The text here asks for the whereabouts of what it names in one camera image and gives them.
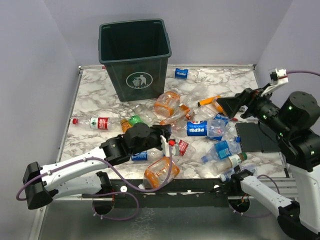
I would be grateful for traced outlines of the large clear plastic bottle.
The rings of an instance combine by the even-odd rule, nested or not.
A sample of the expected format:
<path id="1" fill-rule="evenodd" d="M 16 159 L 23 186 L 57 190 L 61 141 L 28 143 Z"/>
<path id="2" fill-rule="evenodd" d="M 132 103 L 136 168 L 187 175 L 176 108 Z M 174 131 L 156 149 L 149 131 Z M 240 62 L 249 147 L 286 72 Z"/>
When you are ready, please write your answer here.
<path id="1" fill-rule="evenodd" d="M 158 121 L 158 117 L 144 104 L 137 104 L 134 113 L 147 125 L 152 125 Z"/>

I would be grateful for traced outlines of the blue label water bottle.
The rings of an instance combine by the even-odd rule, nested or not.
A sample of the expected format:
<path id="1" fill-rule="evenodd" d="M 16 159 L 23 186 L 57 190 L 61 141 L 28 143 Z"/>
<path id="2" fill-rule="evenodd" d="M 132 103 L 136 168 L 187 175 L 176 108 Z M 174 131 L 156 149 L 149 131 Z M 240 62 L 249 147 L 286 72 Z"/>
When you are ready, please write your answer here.
<path id="1" fill-rule="evenodd" d="M 177 137 L 206 137 L 220 141 L 230 126 L 222 119 L 202 121 L 180 121 L 171 126 L 171 132 Z"/>

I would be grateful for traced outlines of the orange label crushed bottle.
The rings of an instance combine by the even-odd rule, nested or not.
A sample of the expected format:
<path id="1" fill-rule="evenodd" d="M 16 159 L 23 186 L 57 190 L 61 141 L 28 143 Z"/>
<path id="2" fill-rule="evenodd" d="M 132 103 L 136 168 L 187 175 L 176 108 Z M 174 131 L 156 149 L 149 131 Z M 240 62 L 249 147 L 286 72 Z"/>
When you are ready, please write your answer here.
<path id="1" fill-rule="evenodd" d="M 195 111 L 189 106 L 181 103 L 170 117 L 160 121 L 160 125 L 172 125 L 178 121 L 189 121 L 195 116 Z"/>

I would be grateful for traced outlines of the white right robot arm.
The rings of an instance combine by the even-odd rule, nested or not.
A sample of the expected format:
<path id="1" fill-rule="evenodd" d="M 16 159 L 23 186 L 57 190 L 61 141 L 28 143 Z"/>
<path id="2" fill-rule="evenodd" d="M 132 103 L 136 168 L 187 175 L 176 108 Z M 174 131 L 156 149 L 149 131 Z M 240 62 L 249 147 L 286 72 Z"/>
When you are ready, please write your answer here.
<path id="1" fill-rule="evenodd" d="M 236 195 L 249 194 L 277 219 L 282 231 L 295 240 L 320 238 L 320 136 L 311 127 L 320 117 L 317 100 L 309 93 L 292 92 L 282 107 L 263 94 L 261 88 L 246 88 L 233 97 L 217 100 L 229 118 L 246 106 L 243 119 L 255 117 L 277 135 L 277 143 L 290 165 L 298 200 L 286 198 L 243 170 L 231 176 L 229 189 Z"/>

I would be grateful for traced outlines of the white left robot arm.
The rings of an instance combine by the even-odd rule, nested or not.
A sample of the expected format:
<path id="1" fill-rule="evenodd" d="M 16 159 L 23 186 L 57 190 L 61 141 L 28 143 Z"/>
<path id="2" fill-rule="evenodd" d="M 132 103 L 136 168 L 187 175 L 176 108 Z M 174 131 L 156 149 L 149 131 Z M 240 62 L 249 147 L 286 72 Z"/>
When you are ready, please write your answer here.
<path id="1" fill-rule="evenodd" d="M 126 163 L 133 155 L 153 148 L 168 156 L 170 136 L 169 124 L 136 123 L 124 134 L 109 138 L 80 156 L 43 166 L 32 162 L 22 179 L 24 201 L 29 210 L 35 210 L 65 196 L 106 197 L 114 188 L 103 169 Z"/>

